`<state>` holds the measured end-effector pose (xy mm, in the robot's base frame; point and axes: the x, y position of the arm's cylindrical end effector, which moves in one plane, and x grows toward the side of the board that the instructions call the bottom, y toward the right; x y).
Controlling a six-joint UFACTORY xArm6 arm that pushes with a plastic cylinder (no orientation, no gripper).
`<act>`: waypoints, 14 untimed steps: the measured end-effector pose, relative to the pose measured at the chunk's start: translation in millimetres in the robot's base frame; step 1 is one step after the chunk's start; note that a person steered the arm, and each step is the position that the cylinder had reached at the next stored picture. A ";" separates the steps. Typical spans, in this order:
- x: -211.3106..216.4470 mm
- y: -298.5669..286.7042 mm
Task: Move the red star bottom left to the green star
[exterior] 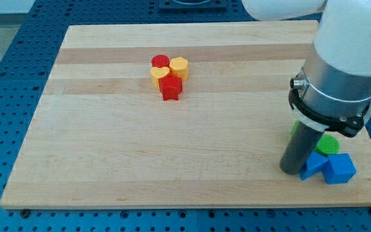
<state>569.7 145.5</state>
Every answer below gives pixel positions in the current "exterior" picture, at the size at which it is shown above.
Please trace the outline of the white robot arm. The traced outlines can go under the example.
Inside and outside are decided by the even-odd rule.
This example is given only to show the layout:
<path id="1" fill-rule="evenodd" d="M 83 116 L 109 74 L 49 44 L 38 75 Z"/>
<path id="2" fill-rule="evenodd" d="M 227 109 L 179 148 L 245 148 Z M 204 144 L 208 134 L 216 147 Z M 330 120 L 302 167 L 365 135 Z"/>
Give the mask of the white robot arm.
<path id="1" fill-rule="evenodd" d="M 316 131 L 355 136 L 371 115 L 371 0 L 243 1 L 259 21 L 322 14 L 289 104 Z"/>

